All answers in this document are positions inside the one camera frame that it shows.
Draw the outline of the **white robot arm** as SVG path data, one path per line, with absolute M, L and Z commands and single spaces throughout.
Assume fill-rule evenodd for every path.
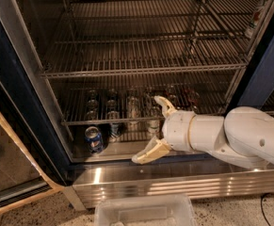
M 134 163 L 147 164 L 171 151 L 198 151 L 245 169 L 274 165 L 274 118 L 265 112 L 241 106 L 225 117 L 206 116 L 178 110 L 162 96 L 154 99 L 165 118 L 163 136 L 153 137 L 132 157 Z

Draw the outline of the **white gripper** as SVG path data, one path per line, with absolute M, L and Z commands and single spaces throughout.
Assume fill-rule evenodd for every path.
M 182 152 L 192 150 L 188 132 L 196 114 L 193 111 L 177 111 L 174 105 L 163 96 L 157 95 L 154 100 L 162 107 L 162 115 L 166 118 L 162 127 L 164 139 L 153 137 L 144 150 L 132 157 L 132 161 L 140 165 L 167 155 L 171 149 Z

